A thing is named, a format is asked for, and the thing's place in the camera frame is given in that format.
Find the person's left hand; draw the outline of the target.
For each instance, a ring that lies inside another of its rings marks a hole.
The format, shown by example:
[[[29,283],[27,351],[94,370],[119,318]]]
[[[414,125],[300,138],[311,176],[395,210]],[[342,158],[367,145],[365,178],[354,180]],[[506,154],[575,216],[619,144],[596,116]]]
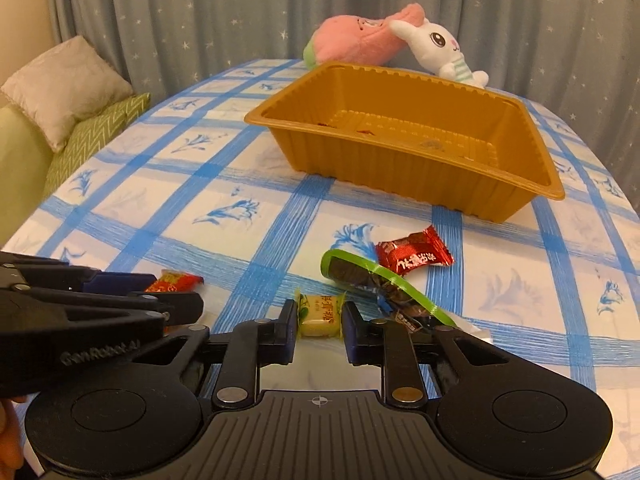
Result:
[[[23,404],[26,396],[2,399],[0,408],[0,477],[13,480],[14,474],[23,466],[24,455],[21,444],[20,423],[14,405]]]

